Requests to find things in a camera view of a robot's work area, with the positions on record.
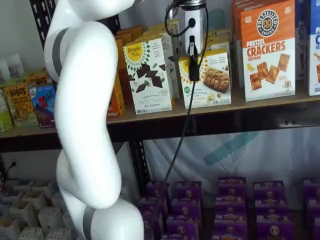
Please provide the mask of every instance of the sweet thins box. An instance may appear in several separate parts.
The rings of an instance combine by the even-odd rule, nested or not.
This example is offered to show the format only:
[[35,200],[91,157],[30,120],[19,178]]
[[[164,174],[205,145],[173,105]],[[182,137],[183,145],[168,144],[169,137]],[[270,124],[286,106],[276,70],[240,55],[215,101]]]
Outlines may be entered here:
[[294,239],[294,225],[287,215],[257,215],[256,230],[258,240]]
[[222,176],[218,179],[218,192],[221,195],[246,196],[246,178],[242,176]]
[[197,220],[190,216],[169,216],[166,221],[168,234],[186,235],[191,240],[199,240]]
[[296,94],[295,0],[240,13],[245,100]]
[[215,199],[214,209],[217,212],[224,212],[229,214],[245,213],[246,202],[242,196],[226,196],[219,194]]
[[162,35],[148,36],[123,47],[131,93],[137,115],[170,111],[173,88],[166,64]]

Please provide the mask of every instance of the cracker box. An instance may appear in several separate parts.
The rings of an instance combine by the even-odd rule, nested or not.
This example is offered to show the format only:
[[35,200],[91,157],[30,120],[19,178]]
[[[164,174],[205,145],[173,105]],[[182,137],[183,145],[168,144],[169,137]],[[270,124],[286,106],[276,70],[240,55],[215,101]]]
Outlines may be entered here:
[[34,85],[35,83],[31,82],[29,84],[21,83],[4,88],[4,95],[16,127],[38,126],[29,93],[29,88]]
[[41,128],[55,127],[56,91],[52,84],[29,88],[36,119]]
[[216,214],[214,218],[214,229],[228,234],[240,233],[248,236],[247,216],[245,213]]
[[38,214],[38,219],[45,236],[52,229],[61,229],[64,227],[62,214],[59,208],[44,207]]
[[246,196],[246,178],[242,176],[222,176],[218,179],[218,192],[229,196]]
[[294,225],[288,215],[257,215],[256,230],[258,240],[294,239]]
[[253,196],[257,198],[285,198],[286,187],[283,181],[261,181],[253,183]]
[[13,128],[4,91],[0,88],[0,133]]
[[45,235],[40,227],[26,227],[19,234],[18,240],[45,240]]
[[17,220],[0,219],[0,240],[17,240],[21,230]]
[[108,106],[108,117],[120,117],[126,111],[124,96],[120,85],[119,75],[117,74],[114,81],[111,99]]
[[[179,60],[184,106],[189,108],[193,82],[189,76],[189,57]],[[228,54],[225,48],[206,51],[199,71],[192,108],[231,104]]]
[[171,215],[166,221],[167,234],[186,235],[192,240],[199,240],[197,220],[190,216]]
[[247,102],[296,94],[295,1],[240,13]]
[[173,108],[171,74],[163,51],[165,44],[164,36],[153,36],[123,48],[137,115]]
[[245,213],[247,210],[245,197],[219,194],[215,199],[214,209],[220,213]]
[[254,202],[257,215],[264,214],[287,214],[288,202],[283,199],[256,199]]
[[320,95],[320,3],[306,1],[308,70],[307,86],[310,96]]
[[34,210],[29,202],[18,201],[9,208],[11,216],[23,227],[38,227]]

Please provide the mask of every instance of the orange box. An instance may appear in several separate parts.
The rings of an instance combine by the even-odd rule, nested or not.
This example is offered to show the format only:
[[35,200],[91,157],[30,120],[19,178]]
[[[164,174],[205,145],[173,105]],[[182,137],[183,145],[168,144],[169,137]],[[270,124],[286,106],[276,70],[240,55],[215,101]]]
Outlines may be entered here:
[[111,100],[108,106],[108,117],[120,117],[126,111],[124,96],[122,95],[119,75],[116,74]]
[[[241,9],[239,22],[246,101],[294,95],[295,0],[260,1]],[[256,73],[259,88],[252,85]]]

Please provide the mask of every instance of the logo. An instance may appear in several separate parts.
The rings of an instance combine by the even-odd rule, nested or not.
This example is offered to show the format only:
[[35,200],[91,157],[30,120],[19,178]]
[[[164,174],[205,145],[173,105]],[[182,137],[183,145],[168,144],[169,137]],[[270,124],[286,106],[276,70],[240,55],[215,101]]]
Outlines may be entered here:
[[263,11],[256,21],[256,29],[262,37],[272,36],[278,29],[279,18],[275,11]]

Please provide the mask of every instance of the white carton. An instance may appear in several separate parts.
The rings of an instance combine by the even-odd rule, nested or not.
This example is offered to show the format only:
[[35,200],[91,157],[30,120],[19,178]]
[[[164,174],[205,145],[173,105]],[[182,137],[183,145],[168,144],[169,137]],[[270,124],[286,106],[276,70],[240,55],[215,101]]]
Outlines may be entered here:
[[[194,84],[189,77],[189,58],[181,57],[179,67],[184,106],[188,109]],[[200,67],[200,79],[194,88],[192,108],[231,104],[228,67],[228,54],[225,48],[205,52]]]
[[18,240],[45,240],[40,227],[26,227],[18,236]]
[[38,214],[38,219],[45,236],[47,236],[52,229],[64,228],[64,222],[59,208],[46,207],[42,209]]

